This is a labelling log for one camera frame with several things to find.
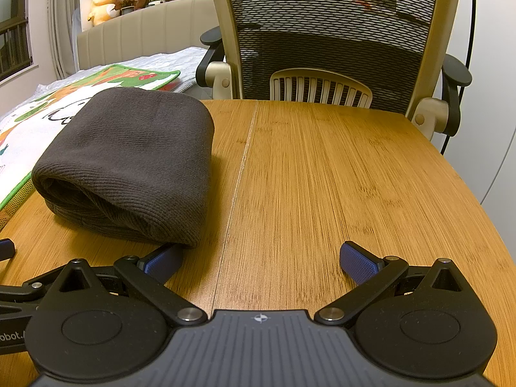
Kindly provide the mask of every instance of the window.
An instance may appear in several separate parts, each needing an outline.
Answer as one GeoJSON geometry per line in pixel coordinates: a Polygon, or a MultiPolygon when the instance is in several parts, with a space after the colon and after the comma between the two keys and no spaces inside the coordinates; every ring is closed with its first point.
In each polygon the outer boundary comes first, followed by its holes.
{"type": "Polygon", "coordinates": [[[25,0],[0,0],[0,81],[32,64],[25,0]]]}

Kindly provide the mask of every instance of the black armrest pad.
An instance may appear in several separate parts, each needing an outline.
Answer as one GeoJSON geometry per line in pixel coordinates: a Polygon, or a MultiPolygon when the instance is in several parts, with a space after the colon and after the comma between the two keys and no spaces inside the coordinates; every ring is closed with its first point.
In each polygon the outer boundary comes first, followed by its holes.
{"type": "Polygon", "coordinates": [[[197,67],[195,80],[200,87],[209,87],[206,83],[206,69],[208,68],[208,65],[213,61],[224,60],[224,44],[222,34],[220,33],[220,27],[217,26],[216,28],[204,32],[201,35],[201,42],[204,45],[210,46],[210,48],[197,67]]]}
{"type": "Polygon", "coordinates": [[[460,100],[458,87],[471,84],[472,77],[466,66],[454,56],[446,54],[442,67],[443,93],[442,99],[448,103],[448,122],[443,134],[453,137],[460,125],[460,100]]]}
{"type": "Polygon", "coordinates": [[[446,54],[443,62],[443,76],[450,85],[466,87],[471,84],[473,77],[466,66],[454,56],[446,54]]]}
{"type": "Polygon", "coordinates": [[[201,35],[201,42],[203,45],[214,46],[223,41],[223,36],[220,33],[220,26],[207,30],[201,35]]]}

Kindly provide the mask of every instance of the green border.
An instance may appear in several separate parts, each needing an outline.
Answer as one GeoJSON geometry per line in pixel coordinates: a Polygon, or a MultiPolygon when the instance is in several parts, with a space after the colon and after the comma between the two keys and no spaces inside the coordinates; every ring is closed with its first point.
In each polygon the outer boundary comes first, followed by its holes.
{"type": "Polygon", "coordinates": [[[18,191],[23,187],[24,184],[26,184],[30,179],[30,173],[26,175],[23,180],[18,183],[13,190],[9,192],[9,194],[6,196],[6,198],[2,201],[0,204],[0,211],[5,208],[5,206],[11,202],[11,200],[16,196],[18,191]]]}
{"type": "MultiPolygon", "coordinates": [[[[113,66],[122,67],[122,68],[127,68],[127,69],[131,69],[131,70],[133,70],[133,71],[143,71],[144,73],[155,73],[155,74],[175,74],[175,73],[177,73],[177,74],[176,74],[174,77],[172,77],[170,80],[168,80],[167,82],[165,82],[165,83],[161,84],[161,86],[160,86],[159,88],[161,88],[161,87],[163,87],[163,86],[167,85],[168,83],[170,83],[170,82],[174,81],[177,77],[179,77],[179,76],[181,75],[181,71],[180,71],[180,70],[178,70],[178,69],[177,69],[177,70],[175,70],[175,71],[152,71],[151,69],[127,67],[127,66],[122,65],[122,64],[109,64],[106,68],[104,68],[104,69],[102,69],[102,70],[100,70],[100,71],[97,71],[96,73],[93,73],[91,76],[87,76],[87,77],[81,78],[81,79],[79,79],[79,80],[77,80],[77,81],[74,81],[73,83],[67,84],[67,85],[65,85],[65,86],[61,87],[61,89],[63,89],[64,87],[67,87],[67,86],[69,86],[69,85],[72,85],[72,84],[74,84],[74,83],[77,83],[78,81],[86,80],[87,78],[90,78],[90,77],[93,77],[94,75],[100,74],[102,71],[106,71],[107,69],[109,69],[109,68],[111,68],[111,67],[113,67],[113,66]]],[[[42,99],[44,99],[45,97],[48,97],[48,96],[50,96],[50,95],[54,94],[54,93],[55,93],[55,92],[57,92],[58,90],[60,90],[60,89],[54,90],[53,92],[48,93],[46,96],[42,96],[42,97],[41,97],[40,99],[38,99],[38,100],[42,100],[42,99]]],[[[9,194],[5,197],[5,199],[0,203],[0,211],[1,211],[2,209],[4,209],[4,208],[6,207],[6,205],[7,205],[9,202],[11,202],[11,200],[16,196],[17,192],[18,192],[18,191],[23,187],[23,185],[24,185],[24,184],[26,184],[26,183],[28,182],[28,180],[29,180],[29,179],[30,179],[30,173],[29,173],[29,174],[27,174],[27,175],[23,178],[23,180],[22,180],[20,183],[18,183],[18,184],[15,186],[15,188],[14,188],[13,190],[11,190],[11,191],[9,192],[9,194]]]]}
{"type": "Polygon", "coordinates": [[[61,90],[61,89],[64,89],[65,87],[68,87],[69,85],[72,85],[72,84],[75,84],[79,81],[83,81],[83,80],[86,80],[87,78],[90,78],[90,77],[93,77],[94,75],[96,74],[100,74],[102,71],[106,71],[107,69],[109,69],[110,67],[123,67],[123,68],[127,68],[127,69],[132,69],[133,71],[143,71],[143,72],[146,72],[146,73],[155,73],[155,74],[174,74],[174,73],[177,73],[177,75],[173,78],[171,78],[169,81],[167,81],[165,84],[162,85],[165,86],[167,85],[168,83],[170,83],[171,81],[174,81],[177,77],[179,77],[181,75],[181,71],[176,69],[174,71],[153,71],[151,69],[145,69],[145,68],[135,68],[135,67],[128,67],[127,65],[122,65],[122,64],[109,64],[108,66],[106,66],[106,68],[104,69],[101,69],[99,71],[97,71],[96,73],[93,73],[92,75],[90,76],[87,76],[87,77],[83,77],[83,78],[79,78],[77,81],[74,81],[70,84],[67,84],[67,85],[64,85],[63,87],[60,87],[58,88],[57,90],[54,90],[50,93],[47,93],[45,94],[44,96],[41,96],[40,98],[36,99],[36,100],[33,100],[32,102],[39,102],[40,100],[43,100],[45,99],[46,97],[49,97],[51,94],[54,94],[55,92],[57,92],[58,90],[61,90]]]}

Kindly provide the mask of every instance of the bamboo tabletop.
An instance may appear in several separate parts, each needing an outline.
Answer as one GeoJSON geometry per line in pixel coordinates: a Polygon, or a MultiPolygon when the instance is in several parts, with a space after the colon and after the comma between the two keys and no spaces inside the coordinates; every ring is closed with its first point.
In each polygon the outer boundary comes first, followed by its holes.
{"type": "MultiPolygon", "coordinates": [[[[203,242],[167,286],[215,309],[307,309],[354,287],[339,267],[353,240],[429,266],[450,257],[498,331],[485,375],[516,385],[516,266],[461,178],[403,116],[324,104],[213,100],[212,185],[203,242]]],[[[0,232],[17,247],[0,283],[19,285],[86,258],[92,266],[156,245],[91,233],[34,193],[0,232]]],[[[0,356],[0,385],[37,377],[27,353],[0,356]]]]}

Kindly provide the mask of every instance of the blue gripper pad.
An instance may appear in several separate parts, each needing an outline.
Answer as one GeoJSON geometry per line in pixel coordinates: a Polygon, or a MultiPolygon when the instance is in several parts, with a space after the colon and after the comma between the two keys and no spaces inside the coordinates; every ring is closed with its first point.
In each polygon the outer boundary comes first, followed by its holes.
{"type": "Polygon", "coordinates": [[[376,275],[381,269],[380,258],[358,245],[354,247],[349,242],[345,242],[341,247],[340,264],[342,271],[347,273],[358,285],[376,275]]]}
{"type": "Polygon", "coordinates": [[[4,238],[0,240],[0,262],[11,259],[14,257],[15,253],[15,244],[11,239],[4,238]]]}
{"type": "Polygon", "coordinates": [[[165,244],[138,261],[138,268],[164,284],[183,263],[183,248],[180,244],[165,244]]]}

